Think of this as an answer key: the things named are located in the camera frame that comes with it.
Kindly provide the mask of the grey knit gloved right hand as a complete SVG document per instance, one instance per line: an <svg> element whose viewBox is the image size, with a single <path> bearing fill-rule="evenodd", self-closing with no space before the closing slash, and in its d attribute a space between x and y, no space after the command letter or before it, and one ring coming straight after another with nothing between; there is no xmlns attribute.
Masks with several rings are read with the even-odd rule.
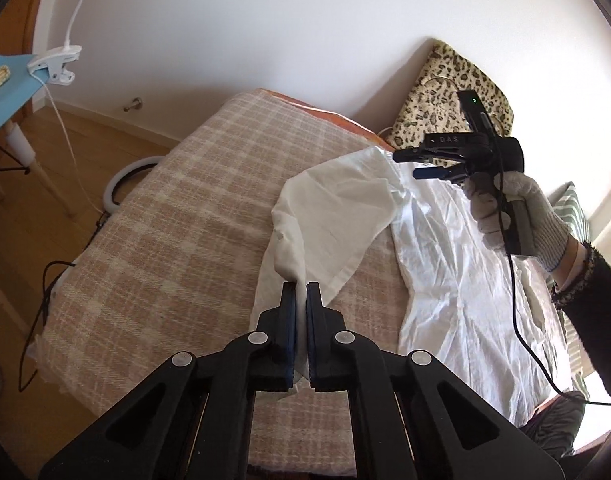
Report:
<svg viewBox="0 0 611 480"><path fill-rule="evenodd" d="M505 172L504 176L498 174L493 184L499 191L503 190L526 202L537 253L535 258L555 282L563 284L579 252L579 243L571 236L566 223L555 214L537 182L524 174L516 171ZM499 223L496 197L475 180L467 179L463 190L470 202L471 215L482 234L483 244L489 249L503 252L502 229L509 228L511 219L507 214L502 214L503 223Z"/></svg>

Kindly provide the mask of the black sleeved right forearm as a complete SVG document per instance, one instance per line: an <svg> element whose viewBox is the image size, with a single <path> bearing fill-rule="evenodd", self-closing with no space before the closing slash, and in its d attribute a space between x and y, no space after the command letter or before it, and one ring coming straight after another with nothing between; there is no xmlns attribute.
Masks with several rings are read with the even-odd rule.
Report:
<svg viewBox="0 0 611 480"><path fill-rule="evenodd" d="M591 244L571 237L552 278L553 303L575 326L611 397L611 266Z"/></svg>

